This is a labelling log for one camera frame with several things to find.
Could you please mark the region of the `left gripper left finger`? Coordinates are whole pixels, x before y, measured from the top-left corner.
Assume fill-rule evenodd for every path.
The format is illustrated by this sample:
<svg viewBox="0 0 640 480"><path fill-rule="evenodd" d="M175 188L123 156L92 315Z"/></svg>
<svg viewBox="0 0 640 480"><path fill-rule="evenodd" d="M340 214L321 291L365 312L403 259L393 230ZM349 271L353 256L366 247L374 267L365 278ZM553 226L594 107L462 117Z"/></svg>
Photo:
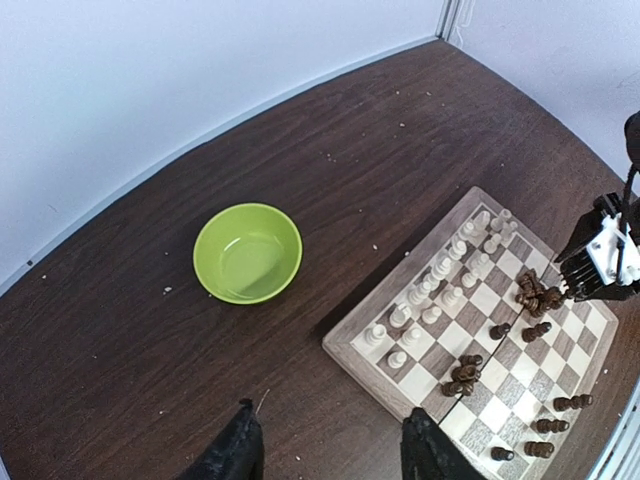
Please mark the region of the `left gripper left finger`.
<svg viewBox="0 0 640 480"><path fill-rule="evenodd" d="M264 478L264 437L251 399L239 401L239 409L229 423L177 478Z"/></svg>

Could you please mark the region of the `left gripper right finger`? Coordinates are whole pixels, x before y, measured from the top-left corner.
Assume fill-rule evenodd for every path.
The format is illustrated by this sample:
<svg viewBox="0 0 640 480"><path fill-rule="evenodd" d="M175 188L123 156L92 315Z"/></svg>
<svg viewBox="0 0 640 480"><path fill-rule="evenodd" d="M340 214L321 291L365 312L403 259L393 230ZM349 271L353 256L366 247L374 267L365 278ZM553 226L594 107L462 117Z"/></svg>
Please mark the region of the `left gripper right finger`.
<svg viewBox="0 0 640 480"><path fill-rule="evenodd" d="M403 480L483 480L483 476L420 407L414 407L402 423L401 471Z"/></svg>

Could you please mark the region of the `wooden chess board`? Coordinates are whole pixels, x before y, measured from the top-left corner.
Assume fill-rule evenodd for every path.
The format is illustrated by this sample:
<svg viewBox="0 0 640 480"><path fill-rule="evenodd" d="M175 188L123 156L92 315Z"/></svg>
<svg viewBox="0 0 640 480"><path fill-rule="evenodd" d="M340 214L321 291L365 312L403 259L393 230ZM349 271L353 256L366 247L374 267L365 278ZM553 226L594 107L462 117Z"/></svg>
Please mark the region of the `wooden chess board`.
<svg viewBox="0 0 640 480"><path fill-rule="evenodd" d="M517 303L518 279L534 270L557 286L554 252L525 226L505 239L508 212L470 189L415 249L323 340L325 351L398 419L424 409L488 479L540 479L549 461L529 442L560 448L574 423L554 401L591 392L618 320L601 301L567 301L545 315L550 331L527 343L536 324Z"/></svg>

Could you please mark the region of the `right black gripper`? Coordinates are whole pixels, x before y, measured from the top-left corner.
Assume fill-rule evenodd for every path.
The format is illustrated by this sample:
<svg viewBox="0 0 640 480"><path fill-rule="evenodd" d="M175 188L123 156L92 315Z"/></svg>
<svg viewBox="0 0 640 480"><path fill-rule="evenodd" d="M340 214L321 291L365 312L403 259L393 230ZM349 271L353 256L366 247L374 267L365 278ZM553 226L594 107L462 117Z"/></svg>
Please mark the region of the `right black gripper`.
<svg viewBox="0 0 640 480"><path fill-rule="evenodd" d="M622 206L617 193L597 197L555 259L576 301L625 301L639 293L639 203L629 206L626 234Z"/></svg>

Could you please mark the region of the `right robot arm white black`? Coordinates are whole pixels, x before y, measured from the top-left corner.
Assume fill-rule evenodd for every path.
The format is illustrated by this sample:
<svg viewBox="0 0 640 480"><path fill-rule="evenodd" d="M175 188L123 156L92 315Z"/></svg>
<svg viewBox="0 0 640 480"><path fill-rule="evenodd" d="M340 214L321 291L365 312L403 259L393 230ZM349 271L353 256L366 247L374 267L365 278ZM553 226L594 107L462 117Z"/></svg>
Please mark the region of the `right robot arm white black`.
<svg viewBox="0 0 640 480"><path fill-rule="evenodd" d="M565 296L576 302L626 301L639 293L639 201L631 198L639 174L637 113L626 120L624 136L631 167L623 193L597 197L555 260Z"/></svg>

